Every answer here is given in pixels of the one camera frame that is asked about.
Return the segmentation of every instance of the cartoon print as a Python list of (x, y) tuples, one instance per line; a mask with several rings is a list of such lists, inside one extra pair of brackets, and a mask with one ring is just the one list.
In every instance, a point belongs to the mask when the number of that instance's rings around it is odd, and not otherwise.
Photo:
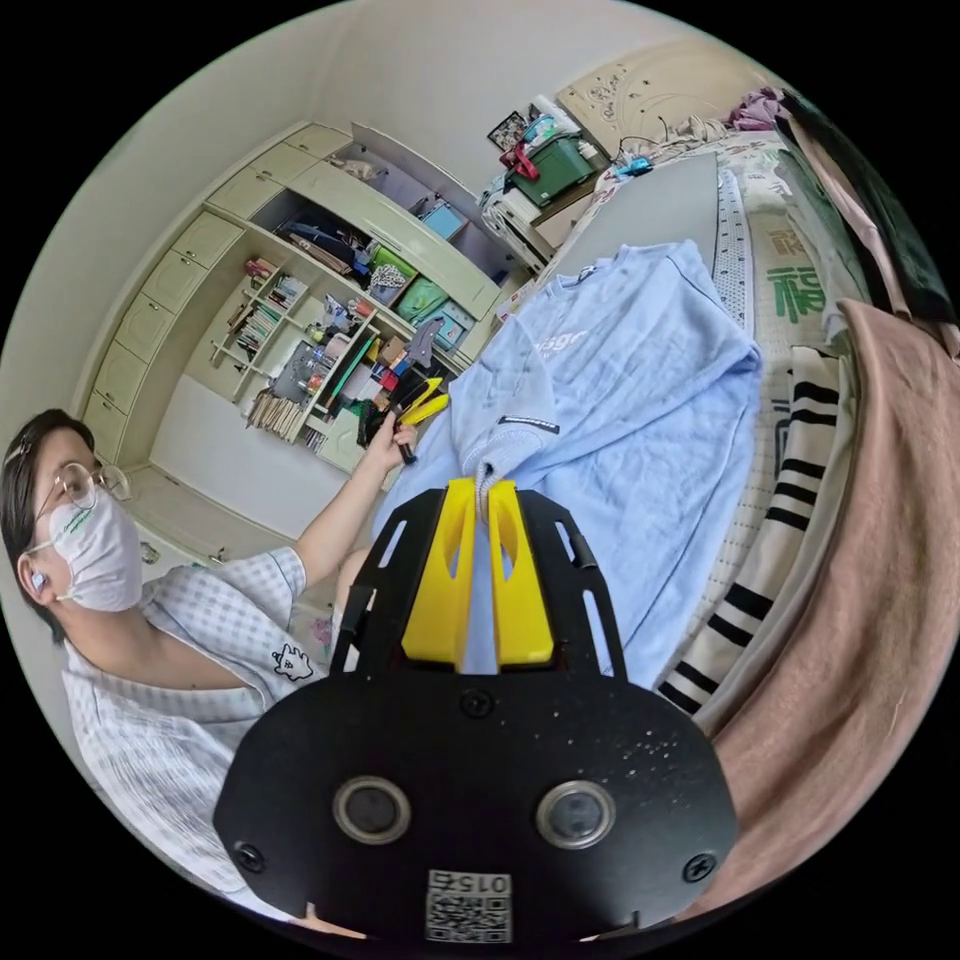
[(306, 680), (313, 676), (313, 667), (307, 655), (299, 648), (293, 647), (289, 643), (283, 645), (279, 653), (272, 654), (277, 665), (273, 668), (274, 673), (286, 677), (288, 680)]

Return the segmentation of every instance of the gray fabric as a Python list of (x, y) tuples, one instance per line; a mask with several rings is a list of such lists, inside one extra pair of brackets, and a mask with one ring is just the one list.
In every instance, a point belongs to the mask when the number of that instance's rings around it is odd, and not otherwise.
[(547, 274), (575, 277), (621, 246), (693, 240), (713, 274), (717, 248), (717, 156), (682, 157), (625, 183)]

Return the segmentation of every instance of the storage bin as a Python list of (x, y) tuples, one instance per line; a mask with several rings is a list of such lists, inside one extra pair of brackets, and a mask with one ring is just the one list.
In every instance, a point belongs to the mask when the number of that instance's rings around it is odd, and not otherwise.
[(594, 169), (580, 156), (577, 137), (558, 136), (530, 152), (530, 162), (540, 176), (530, 180), (512, 171), (507, 179), (538, 207), (545, 207), (564, 190), (583, 183), (594, 175)]

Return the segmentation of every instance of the photo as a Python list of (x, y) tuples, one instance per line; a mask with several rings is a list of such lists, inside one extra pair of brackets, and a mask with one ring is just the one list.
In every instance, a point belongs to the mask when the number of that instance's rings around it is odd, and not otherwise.
[(501, 120), (487, 134), (487, 139), (496, 144), (502, 153), (506, 153), (520, 142), (529, 123), (529, 120), (514, 110), (506, 120)]

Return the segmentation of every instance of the face mask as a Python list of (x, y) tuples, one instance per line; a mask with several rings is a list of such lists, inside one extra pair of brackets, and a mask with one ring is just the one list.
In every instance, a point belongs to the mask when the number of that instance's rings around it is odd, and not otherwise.
[(58, 600), (103, 613), (129, 610), (139, 602), (140, 535), (109, 494), (98, 492), (87, 510), (74, 504), (57, 507), (50, 515), (50, 539), (40, 546), (53, 546), (70, 570), (70, 589)]

